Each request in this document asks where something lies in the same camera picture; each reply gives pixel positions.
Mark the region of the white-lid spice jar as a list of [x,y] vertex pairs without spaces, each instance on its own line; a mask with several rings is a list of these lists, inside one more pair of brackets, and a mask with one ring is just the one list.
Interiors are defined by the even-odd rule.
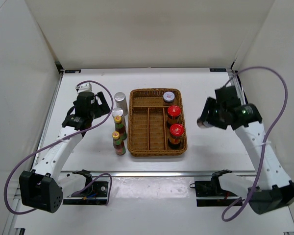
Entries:
[[211,128],[212,125],[209,124],[207,121],[202,121],[199,118],[197,119],[197,125],[199,128],[204,129],[204,128]]
[[163,104],[164,104],[164,106],[173,105],[174,100],[175,100],[175,94],[173,92],[165,92],[163,94]]

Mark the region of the red-lid sauce jar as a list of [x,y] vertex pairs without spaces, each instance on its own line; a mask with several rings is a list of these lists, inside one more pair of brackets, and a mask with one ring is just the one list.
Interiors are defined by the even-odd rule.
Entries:
[[167,126],[171,127],[174,124],[179,123],[179,118],[181,115],[181,108],[177,105],[172,105],[167,109]]
[[185,133],[184,126],[182,124],[173,124],[170,127],[170,133],[168,138],[168,145],[170,148],[179,148]]

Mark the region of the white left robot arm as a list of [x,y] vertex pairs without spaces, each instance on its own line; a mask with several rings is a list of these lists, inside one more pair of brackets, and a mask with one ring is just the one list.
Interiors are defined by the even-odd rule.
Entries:
[[54,213],[68,196],[87,196],[93,190],[91,174],[86,170],[74,171],[60,178],[61,170],[77,144],[83,139],[94,119],[106,116],[110,107],[103,92],[80,92],[62,122],[56,145],[31,171],[19,177],[22,204]]

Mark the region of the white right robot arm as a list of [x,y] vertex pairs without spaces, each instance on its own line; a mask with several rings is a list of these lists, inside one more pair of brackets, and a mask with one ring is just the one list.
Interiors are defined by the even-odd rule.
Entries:
[[265,131],[262,117],[255,105],[243,105],[234,86],[215,90],[215,98],[206,100],[200,128],[231,127],[243,143],[257,171],[254,181],[224,169],[212,174],[209,188],[214,195],[231,192],[248,204],[256,214],[264,214],[294,202],[294,182],[281,166]]

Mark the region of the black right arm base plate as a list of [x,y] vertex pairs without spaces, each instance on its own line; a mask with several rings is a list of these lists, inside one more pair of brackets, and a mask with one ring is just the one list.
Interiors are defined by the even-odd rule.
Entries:
[[227,207],[239,198],[228,191],[216,193],[210,181],[195,181],[189,188],[195,190],[197,207]]

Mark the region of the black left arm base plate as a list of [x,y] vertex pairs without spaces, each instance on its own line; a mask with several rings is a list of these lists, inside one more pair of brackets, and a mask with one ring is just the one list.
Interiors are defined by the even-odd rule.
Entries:
[[103,173],[94,178],[95,181],[87,180],[86,185],[92,184],[77,196],[70,196],[63,199],[63,205],[79,206],[107,206],[110,200],[112,177]]

